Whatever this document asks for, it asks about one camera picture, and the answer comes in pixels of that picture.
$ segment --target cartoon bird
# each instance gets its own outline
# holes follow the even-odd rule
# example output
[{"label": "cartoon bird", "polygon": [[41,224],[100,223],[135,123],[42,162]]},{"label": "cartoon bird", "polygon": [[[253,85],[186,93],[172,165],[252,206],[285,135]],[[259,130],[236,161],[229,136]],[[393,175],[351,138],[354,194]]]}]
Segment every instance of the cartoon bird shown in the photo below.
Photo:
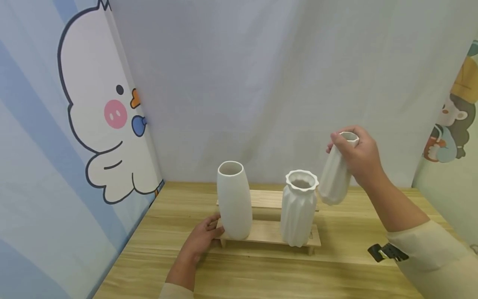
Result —
[{"label": "cartoon bird", "polygon": [[109,20],[109,3],[101,0],[74,16],[60,40],[58,66],[73,134],[95,153],[87,180],[104,189],[106,203],[117,203],[133,190],[155,192],[159,176],[149,158],[140,98],[123,69]]}]

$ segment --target white vase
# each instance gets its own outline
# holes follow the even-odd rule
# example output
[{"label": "white vase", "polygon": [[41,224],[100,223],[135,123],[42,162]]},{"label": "white vase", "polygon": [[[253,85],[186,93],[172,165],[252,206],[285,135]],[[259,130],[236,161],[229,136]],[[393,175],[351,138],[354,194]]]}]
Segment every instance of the white vase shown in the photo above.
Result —
[{"label": "white vase", "polygon": [[217,201],[228,236],[245,239],[252,226],[252,205],[249,183],[241,163],[226,161],[217,169]]},{"label": "white vase", "polygon": [[[352,132],[342,132],[340,135],[354,147],[359,143],[358,136]],[[337,147],[333,145],[320,177],[318,191],[322,202],[328,205],[340,204],[347,195],[350,176],[345,159]]]},{"label": "white vase", "polygon": [[319,185],[317,176],[306,170],[293,170],[285,176],[282,193],[281,235],[290,246],[301,247],[309,240],[314,221]]}]

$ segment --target cartoon girl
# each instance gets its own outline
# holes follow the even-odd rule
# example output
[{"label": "cartoon girl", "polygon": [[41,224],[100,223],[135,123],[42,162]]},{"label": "cartoon girl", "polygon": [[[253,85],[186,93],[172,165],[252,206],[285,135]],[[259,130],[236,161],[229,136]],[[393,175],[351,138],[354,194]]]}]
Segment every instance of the cartoon girl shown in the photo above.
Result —
[{"label": "cartoon girl", "polygon": [[446,163],[466,155],[467,130],[475,120],[478,100],[478,66],[471,58],[476,54],[476,43],[465,58],[425,146],[424,157],[429,161]]}]

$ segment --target yellow hat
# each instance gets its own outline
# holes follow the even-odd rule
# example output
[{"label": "yellow hat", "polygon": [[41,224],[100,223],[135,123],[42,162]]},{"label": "yellow hat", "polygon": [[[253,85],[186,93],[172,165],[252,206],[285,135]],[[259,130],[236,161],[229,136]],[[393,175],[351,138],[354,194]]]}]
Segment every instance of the yellow hat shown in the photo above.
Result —
[{"label": "yellow hat", "polygon": [[450,93],[471,104],[478,101],[478,66],[470,56],[465,58]]}]

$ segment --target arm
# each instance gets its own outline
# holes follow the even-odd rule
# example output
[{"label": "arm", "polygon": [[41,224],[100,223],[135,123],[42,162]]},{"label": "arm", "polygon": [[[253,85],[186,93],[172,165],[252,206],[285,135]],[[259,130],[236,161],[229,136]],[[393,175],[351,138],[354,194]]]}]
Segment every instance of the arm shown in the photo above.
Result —
[{"label": "arm", "polygon": [[343,131],[355,133],[360,138],[358,145],[354,148],[340,134],[332,133],[327,152],[333,144],[341,152],[348,170],[364,188],[385,229],[399,232],[429,221],[430,218],[390,182],[380,163],[377,144],[367,131],[358,126],[346,127],[340,132]]},{"label": "arm", "polygon": [[478,298],[478,259],[390,182],[367,131],[358,126],[341,131],[357,134],[359,144],[353,148],[332,133],[327,152],[337,146],[389,232],[389,242],[410,257],[397,262],[402,273],[427,299]]},{"label": "arm", "polygon": [[193,298],[197,262],[209,248],[211,241],[224,232],[223,227],[216,228],[219,218],[219,214],[207,217],[189,234],[169,270],[160,299]]}]

